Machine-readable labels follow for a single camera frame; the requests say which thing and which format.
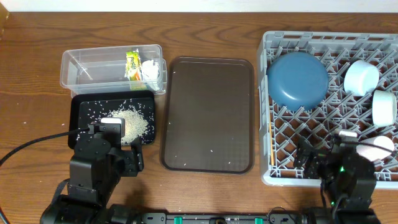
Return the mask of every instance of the wood grain surface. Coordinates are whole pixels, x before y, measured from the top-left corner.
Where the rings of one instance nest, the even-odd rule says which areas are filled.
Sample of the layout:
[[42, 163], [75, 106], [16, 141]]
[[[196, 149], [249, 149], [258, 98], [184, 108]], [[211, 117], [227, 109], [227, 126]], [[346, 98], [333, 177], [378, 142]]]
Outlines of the wood grain surface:
[[[178, 56], [243, 58], [256, 70], [256, 50], [268, 30], [397, 33], [397, 14], [177, 14], [13, 12], [0, 41], [0, 156], [31, 139], [68, 129], [70, 92], [60, 87], [68, 49], [160, 44], [170, 64]], [[172, 172], [159, 162], [164, 96], [157, 96], [157, 138], [144, 146], [145, 170], [123, 178], [109, 204], [142, 212], [267, 213], [321, 205], [319, 189], [270, 187], [256, 158], [246, 175]], [[38, 223], [57, 184], [69, 177], [67, 138], [35, 144], [0, 169], [0, 205], [11, 223]], [[372, 208], [382, 223], [397, 223], [396, 191], [376, 190]]]

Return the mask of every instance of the white cup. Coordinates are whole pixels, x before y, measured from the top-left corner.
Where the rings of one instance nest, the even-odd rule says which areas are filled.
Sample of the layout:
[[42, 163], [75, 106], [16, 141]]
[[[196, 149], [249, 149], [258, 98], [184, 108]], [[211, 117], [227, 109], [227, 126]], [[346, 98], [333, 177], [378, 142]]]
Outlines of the white cup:
[[377, 127], [393, 125], [397, 118], [397, 98], [393, 93], [376, 90], [373, 94], [372, 120]]
[[372, 92], [379, 82], [379, 69], [365, 61], [354, 62], [346, 73], [344, 91], [354, 96], [364, 96]]
[[391, 150], [391, 152], [387, 152], [385, 150], [382, 150], [382, 149], [379, 149], [376, 147], [372, 147], [372, 146], [364, 146], [364, 145], [356, 146], [356, 152], [359, 155], [367, 158], [371, 162], [374, 162], [378, 159], [384, 159], [387, 156], [391, 155], [391, 153], [394, 151], [394, 143], [392, 142], [391, 139], [389, 139], [388, 137], [385, 137], [385, 136], [369, 138], [369, 139], [365, 139], [361, 142], [381, 146], [383, 148]]

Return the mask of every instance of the plastic crate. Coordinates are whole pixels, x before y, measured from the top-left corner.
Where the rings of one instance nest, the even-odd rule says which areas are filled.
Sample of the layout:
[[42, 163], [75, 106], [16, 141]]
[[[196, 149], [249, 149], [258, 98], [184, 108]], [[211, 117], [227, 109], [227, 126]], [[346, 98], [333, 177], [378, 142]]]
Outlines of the plastic crate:
[[[260, 167], [261, 179], [267, 185], [319, 187], [320, 180], [304, 179], [303, 169], [293, 161], [299, 138], [305, 137], [317, 148], [329, 149], [330, 133], [336, 128], [356, 131], [360, 140], [378, 135], [398, 144], [396, 125], [373, 126], [371, 97], [348, 95], [343, 88], [343, 75], [351, 63], [365, 60], [380, 71], [378, 90], [398, 95], [398, 35], [332, 32], [269, 31], [257, 51], [257, 83], [260, 99]], [[310, 111], [289, 111], [277, 105], [268, 95], [266, 70], [275, 59], [289, 52], [306, 52], [318, 58], [329, 74], [325, 99]], [[271, 122], [272, 134], [269, 132]], [[275, 164], [271, 165], [271, 141]], [[376, 188], [398, 189], [398, 161], [387, 159], [375, 163]]]

